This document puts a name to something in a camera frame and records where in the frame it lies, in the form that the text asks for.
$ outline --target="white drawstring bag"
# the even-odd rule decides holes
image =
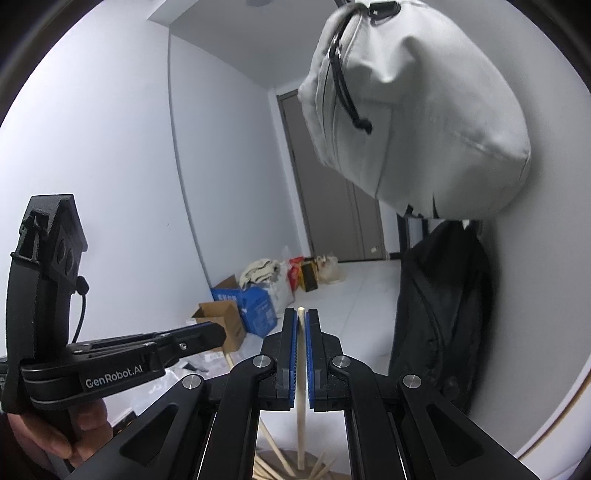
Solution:
[[[339,8],[298,97],[320,162],[401,215],[490,217],[527,177],[513,91],[453,21],[418,0]]]

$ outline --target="metal screw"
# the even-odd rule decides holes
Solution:
[[[402,383],[408,388],[418,388],[421,386],[421,379],[416,375],[406,375],[402,379]]]
[[[265,368],[271,364],[271,359],[266,355],[257,355],[252,359],[252,364],[257,368]]]
[[[333,365],[336,368],[347,368],[351,364],[351,359],[346,355],[337,355],[333,358]]]
[[[188,390],[197,388],[199,385],[201,385],[201,377],[199,375],[187,375],[183,378],[183,386]]]

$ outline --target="human hand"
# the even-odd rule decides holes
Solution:
[[[102,400],[81,405],[75,418],[82,435],[71,445],[62,432],[34,413],[8,414],[18,444],[29,458],[47,470],[52,470],[47,453],[69,460],[78,467],[113,438],[113,429],[107,422],[107,408]]]

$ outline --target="gray door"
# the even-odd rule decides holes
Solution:
[[[296,93],[278,100],[313,255],[385,258],[377,200],[318,162]]]

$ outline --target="finger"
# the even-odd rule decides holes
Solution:
[[[62,432],[32,413],[20,415],[20,420],[25,427],[26,435],[39,448],[63,459],[71,457],[72,446]]]
[[[102,424],[97,429],[82,432],[82,438],[74,445],[74,452],[70,463],[78,466],[80,463],[88,460],[103,445],[111,440],[111,438],[113,438],[113,429],[108,423]]]
[[[96,400],[78,407],[76,423],[80,430],[87,432],[107,423],[107,407],[102,400]]]

